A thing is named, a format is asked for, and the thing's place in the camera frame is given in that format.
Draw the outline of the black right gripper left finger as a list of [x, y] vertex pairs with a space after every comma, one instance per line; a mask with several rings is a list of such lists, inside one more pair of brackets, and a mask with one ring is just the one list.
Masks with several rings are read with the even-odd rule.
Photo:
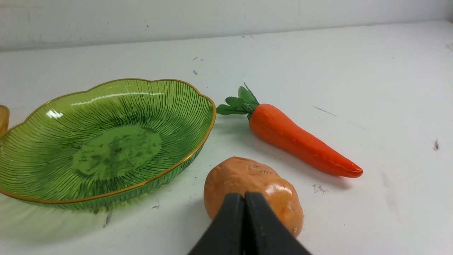
[[238, 193], [228, 193], [220, 210], [190, 255], [242, 255], [245, 203]]

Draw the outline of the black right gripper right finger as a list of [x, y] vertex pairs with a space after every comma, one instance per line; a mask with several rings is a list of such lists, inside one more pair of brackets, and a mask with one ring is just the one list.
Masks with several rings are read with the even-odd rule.
[[261, 193], [245, 194], [245, 255], [310, 255], [277, 218]]

